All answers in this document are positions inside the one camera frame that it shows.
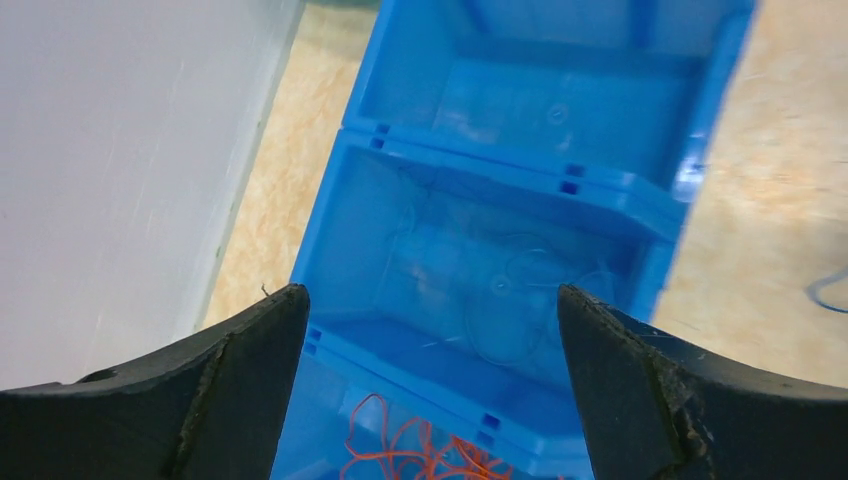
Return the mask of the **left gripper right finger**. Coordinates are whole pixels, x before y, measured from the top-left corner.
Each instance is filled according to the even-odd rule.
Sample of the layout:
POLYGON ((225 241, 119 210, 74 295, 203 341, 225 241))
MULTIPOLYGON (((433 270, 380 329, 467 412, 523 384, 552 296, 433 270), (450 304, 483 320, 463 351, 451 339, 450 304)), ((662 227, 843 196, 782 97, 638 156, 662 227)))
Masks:
POLYGON ((843 479, 847 392, 758 369, 574 285, 557 315, 598 479, 843 479))

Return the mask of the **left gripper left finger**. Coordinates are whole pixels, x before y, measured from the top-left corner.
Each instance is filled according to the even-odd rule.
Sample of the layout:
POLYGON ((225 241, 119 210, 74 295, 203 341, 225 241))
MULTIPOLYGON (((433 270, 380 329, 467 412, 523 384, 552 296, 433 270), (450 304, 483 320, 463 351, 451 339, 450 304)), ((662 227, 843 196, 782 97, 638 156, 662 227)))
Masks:
POLYGON ((69 384, 1 394, 5 479, 266 479, 306 334, 290 284, 241 313, 69 384))

